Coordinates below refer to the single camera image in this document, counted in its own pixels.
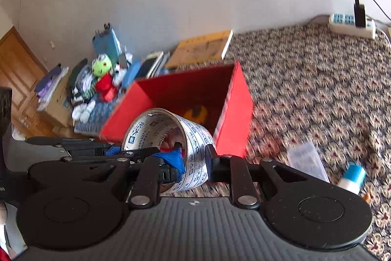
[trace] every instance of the red plush toy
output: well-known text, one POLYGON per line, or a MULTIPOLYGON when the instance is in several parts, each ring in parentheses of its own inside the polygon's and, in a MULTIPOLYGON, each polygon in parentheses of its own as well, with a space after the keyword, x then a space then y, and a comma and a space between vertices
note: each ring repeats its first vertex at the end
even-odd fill
POLYGON ((95 84, 95 90, 100 94, 100 99, 105 102, 110 102, 117 97, 117 88, 113 85, 113 77, 106 73, 95 84))

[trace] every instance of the glue stick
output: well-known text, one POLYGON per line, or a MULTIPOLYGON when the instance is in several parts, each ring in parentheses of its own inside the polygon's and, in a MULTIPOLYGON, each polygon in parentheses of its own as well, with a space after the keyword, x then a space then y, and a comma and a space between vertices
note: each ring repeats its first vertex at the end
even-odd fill
POLYGON ((349 167, 343 174, 338 186, 358 195, 365 175, 364 168, 355 163, 349 163, 349 167))

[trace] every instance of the cardboard box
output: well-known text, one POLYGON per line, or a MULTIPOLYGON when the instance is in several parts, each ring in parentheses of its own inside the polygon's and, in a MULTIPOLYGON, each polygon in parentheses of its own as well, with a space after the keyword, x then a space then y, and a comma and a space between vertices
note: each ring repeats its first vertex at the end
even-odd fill
POLYGON ((244 157, 253 101, 238 62, 135 81, 100 138, 122 143, 132 122, 148 109, 161 107, 183 116, 197 105, 208 110, 204 126, 214 138, 217 153, 244 157))
POLYGON ((65 137, 65 138, 86 138, 86 136, 82 134, 77 134, 74 132, 73 127, 58 127, 55 126, 53 128, 53 133, 56 134, 59 137, 65 137))
POLYGON ((60 81, 53 92, 52 98, 45 110, 40 111, 45 119, 50 121, 54 126, 72 127, 72 110, 73 107, 67 99, 67 86, 70 72, 68 72, 60 81))

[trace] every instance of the wooden door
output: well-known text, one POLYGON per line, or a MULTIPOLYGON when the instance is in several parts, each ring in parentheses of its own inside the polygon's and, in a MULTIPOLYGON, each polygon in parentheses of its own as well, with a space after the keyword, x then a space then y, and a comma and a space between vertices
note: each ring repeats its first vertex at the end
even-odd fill
POLYGON ((26 137, 56 136, 53 125, 36 111, 36 83, 45 72, 25 49, 13 28, 0 42, 0 86, 12 89, 12 124, 26 137))

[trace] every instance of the yellow book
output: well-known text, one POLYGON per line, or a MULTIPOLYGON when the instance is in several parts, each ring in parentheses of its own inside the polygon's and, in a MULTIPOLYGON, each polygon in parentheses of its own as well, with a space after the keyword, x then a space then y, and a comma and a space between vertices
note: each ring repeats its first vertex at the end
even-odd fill
POLYGON ((173 69, 184 64, 208 60, 222 60, 231 41, 232 30, 182 40, 165 68, 173 69))

